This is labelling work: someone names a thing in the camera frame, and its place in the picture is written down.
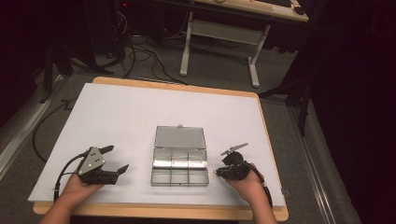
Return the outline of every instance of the wrist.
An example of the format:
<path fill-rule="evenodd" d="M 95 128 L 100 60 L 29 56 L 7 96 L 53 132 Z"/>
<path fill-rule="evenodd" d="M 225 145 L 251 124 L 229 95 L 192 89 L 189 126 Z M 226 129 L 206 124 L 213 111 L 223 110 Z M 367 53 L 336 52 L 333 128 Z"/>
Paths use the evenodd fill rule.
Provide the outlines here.
<path fill-rule="evenodd" d="M 265 194 L 264 190 L 256 191 L 254 195 L 251 195 L 248 199 L 246 199 L 248 204 L 250 206 L 256 207 L 256 206 L 262 206 L 263 204 L 268 204 L 268 198 L 267 195 Z"/>
<path fill-rule="evenodd" d="M 72 200 L 68 199 L 64 195 L 61 195 L 58 200 L 56 200 L 55 205 L 59 205 L 62 207 L 64 211 L 69 212 L 70 214 L 72 211 L 78 206 L 78 204 L 73 203 Z"/>

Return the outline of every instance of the table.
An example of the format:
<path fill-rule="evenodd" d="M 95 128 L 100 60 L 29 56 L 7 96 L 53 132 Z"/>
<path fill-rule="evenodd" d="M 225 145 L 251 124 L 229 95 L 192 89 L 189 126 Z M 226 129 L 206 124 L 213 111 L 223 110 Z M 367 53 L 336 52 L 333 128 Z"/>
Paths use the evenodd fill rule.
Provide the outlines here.
<path fill-rule="evenodd" d="M 222 4 L 215 3 L 213 0 L 191 1 L 192 4 L 194 4 L 195 2 L 214 5 L 218 7 L 227 7 L 231 9 L 243 10 L 250 13 L 274 16 L 292 21 L 308 21 L 308 17 L 305 14 L 299 15 L 293 10 L 295 6 L 299 6 L 296 0 L 292 1 L 291 8 L 279 7 L 258 1 L 250 2 L 248 0 L 226 0 Z M 271 25 L 267 24 L 263 26 L 262 31 L 256 31 L 246 28 L 219 24 L 210 21 L 200 21 L 194 19 L 193 12 L 190 12 L 187 35 L 186 35 L 186 43 L 183 50 L 183 56 L 180 66 L 180 75 L 185 77 L 188 72 L 191 35 L 202 35 L 202 36 L 230 40 L 244 44 L 255 45 L 256 49 L 254 55 L 252 57 L 247 58 L 247 65 L 249 68 L 252 86 L 255 88 L 259 88 L 260 82 L 257 77 L 255 63 L 262 50 L 262 45 L 264 44 L 265 39 L 268 36 L 270 27 Z"/>

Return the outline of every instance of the wooden tabletop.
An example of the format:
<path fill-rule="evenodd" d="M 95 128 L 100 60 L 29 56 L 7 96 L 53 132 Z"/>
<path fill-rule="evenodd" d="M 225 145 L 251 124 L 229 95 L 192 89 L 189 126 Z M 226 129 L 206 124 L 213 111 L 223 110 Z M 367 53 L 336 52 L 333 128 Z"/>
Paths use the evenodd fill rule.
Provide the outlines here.
<path fill-rule="evenodd" d="M 257 98 L 258 103 L 260 103 L 259 97 L 256 93 L 246 91 L 229 91 L 177 84 L 117 79 L 110 77 L 97 77 L 93 81 L 93 83 L 174 91 L 194 91 L 215 94 L 238 95 Z M 36 202 L 34 204 L 34 211 L 37 214 L 43 215 L 47 213 L 51 206 L 52 203 L 49 202 Z M 289 217 L 289 212 L 286 205 L 282 207 L 275 206 L 274 214 L 278 221 L 284 221 Z M 83 205 L 74 210 L 74 215 L 98 217 L 163 217 L 214 220 L 252 220 L 252 213 L 249 206 L 181 205 L 152 203 L 84 203 Z"/>
<path fill-rule="evenodd" d="M 288 19 L 292 21 L 309 20 L 306 14 L 299 15 L 294 11 L 294 6 L 299 6 L 297 0 L 291 0 L 291 7 L 281 7 L 259 1 L 250 2 L 249 0 L 225 0 L 223 3 L 216 3 L 214 0 L 194 0 L 194 1 L 197 3 L 204 3 L 219 7 L 228 7 L 228 8 Z"/>

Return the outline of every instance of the hand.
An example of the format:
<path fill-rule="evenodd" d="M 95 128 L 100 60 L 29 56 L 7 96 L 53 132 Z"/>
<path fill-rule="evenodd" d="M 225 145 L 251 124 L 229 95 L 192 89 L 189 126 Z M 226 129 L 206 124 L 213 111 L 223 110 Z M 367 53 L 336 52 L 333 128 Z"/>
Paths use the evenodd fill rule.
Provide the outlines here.
<path fill-rule="evenodd" d="M 41 218 L 40 224 L 69 224 L 73 209 L 84 203 L 102 186 L 84 184 L 76 174 L 70 175 L 61 196 Z"/>
<path fill-rule="evenodd" d="M 247 177 L 243 180 L 225 180 L 231 187 L 238 190 L 239 195 L 248 203 L 252 203 L 254 199 L 257 199 L 258 196 L 264 195 L 265 192 L 262 188 L 262 182 L 259 177 L 250 170 Z"/>
<path fill-rule="evenodd" d="M 243 180 L 226 179 L 225 181 L 237 189 L 241 198 L 249 203 L 255 224 L 277 223 L 267 195 L 262 188 L 262 182 L 253 171 L 250 170 Z"/>
<path fill-rule="evenodd" d="M 64 191 L 58 200 L 70 209 L 84 203 L 92 194 L 104 185 L 87 185 L 82 183 L 76 174 L 72 174 L 64 187 Z"/>

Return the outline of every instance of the black fabric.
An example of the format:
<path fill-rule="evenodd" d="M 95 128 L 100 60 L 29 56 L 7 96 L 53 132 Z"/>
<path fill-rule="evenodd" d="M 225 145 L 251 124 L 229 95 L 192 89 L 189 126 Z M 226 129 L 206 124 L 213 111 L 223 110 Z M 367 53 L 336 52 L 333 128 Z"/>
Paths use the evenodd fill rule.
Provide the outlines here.
<path fill-rule="evenodd" d="M 36 89 L 33 74 L 44 63 L 40 16 L 33 2 L 0 4 L 0 126 Z"/>
<path fill-rule="evenodd" d="M 312 100 L 362 223 L 390 223 L 396 151 L 396 16 L 379 1 L 315 80 Z"/>

